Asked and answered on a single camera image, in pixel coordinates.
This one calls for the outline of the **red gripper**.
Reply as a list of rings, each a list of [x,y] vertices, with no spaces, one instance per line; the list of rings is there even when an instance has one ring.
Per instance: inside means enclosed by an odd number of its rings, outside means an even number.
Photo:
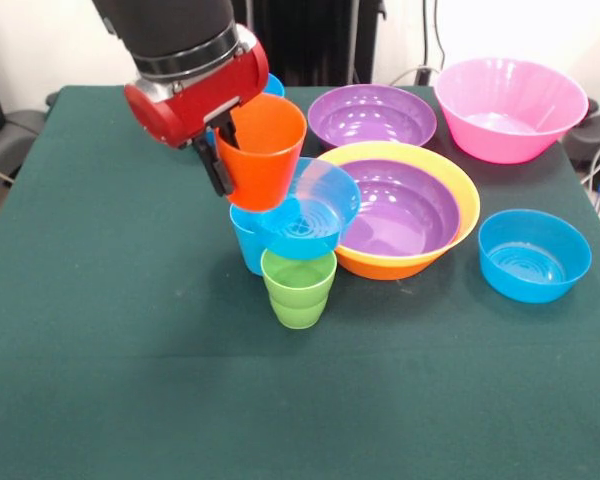
[[[139,78],[124,87],[136,120],[170,147],[193,141],[216,194],[231,195],[231,177],[205,134],[213,127],[239,148],[231,110],[262,93],[268,81],[266,54],[254,33],[232,23],[200,46],[136,64]]]

